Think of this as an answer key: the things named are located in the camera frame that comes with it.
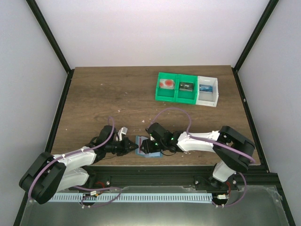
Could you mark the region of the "blue card holder wallet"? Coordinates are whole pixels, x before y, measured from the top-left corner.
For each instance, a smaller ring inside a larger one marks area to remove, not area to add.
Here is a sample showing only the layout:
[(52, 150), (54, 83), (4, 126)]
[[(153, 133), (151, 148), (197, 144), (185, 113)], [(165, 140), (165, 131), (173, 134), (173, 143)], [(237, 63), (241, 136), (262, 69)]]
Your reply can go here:
[[(141, 136), (136, 136), (136, 137), (135, 137), (135, 143), (136, 143), (137, 145), (139, 145), (139, 138), (140, 138), (140, 137), (141, 137)], [(147, 154), (141, 153), (141, 154), (139, 154), (139, 153), (138, 153), (138, 149), (136, 150), (135, 154), (136, 154), (136, 155), (139, 155), (139, 156), (142, 156), (142, 157), (145, 157), (145, 158), (161, 158), (161, 157), (163, 157), (163, 154), (162, 154), (161, 152), (147, 153)]]

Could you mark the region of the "red circles credit card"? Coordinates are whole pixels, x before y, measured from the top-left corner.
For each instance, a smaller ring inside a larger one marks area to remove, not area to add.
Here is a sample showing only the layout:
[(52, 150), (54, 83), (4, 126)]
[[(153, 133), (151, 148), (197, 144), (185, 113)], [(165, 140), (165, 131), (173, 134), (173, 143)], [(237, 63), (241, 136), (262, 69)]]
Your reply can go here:
[(139, 149), (138, 149), (138, 153), (139, 153), (139, 154), (143, 153), (143, 151), (141, 150), (143, 140), (144, 140), (144, 137), (141, 136), (141, 137), (139, 138)]

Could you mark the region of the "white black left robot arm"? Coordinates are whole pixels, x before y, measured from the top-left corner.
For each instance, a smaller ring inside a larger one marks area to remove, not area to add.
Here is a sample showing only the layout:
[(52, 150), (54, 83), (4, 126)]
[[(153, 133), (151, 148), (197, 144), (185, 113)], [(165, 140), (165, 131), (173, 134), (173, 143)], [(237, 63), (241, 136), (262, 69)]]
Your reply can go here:
[(126, 137), (127, 129), (116, 130), (105, 125), (100, 134), (80, 149), (55, 154), (41, 153), (19, 181), (19, 186), (29, 199), (39, 204), (47, 203), (57, 192), (82, 186), (91, 190), (96, 178), (87, 168), (104, 159), (107, 153), (123, 156), (139, 146)]

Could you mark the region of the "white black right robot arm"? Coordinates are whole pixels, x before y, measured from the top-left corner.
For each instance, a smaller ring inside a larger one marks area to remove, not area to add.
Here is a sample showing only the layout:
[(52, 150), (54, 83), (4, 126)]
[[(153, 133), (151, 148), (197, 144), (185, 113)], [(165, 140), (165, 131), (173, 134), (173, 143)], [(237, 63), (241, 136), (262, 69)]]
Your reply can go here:
[(146, 132), (149, 138), (142, 140), (139, 150), (144, 154), (170, 151), (172, 153), (190, 151), (211, 152), (221, 159), (208, 179), (210, 186), (221, 189), (233, 174), (245, 173), (250, 163), (254, 163), (255, 144), (229, 126), (208, 133), (170, 132), (159, 123), (150, 125)]

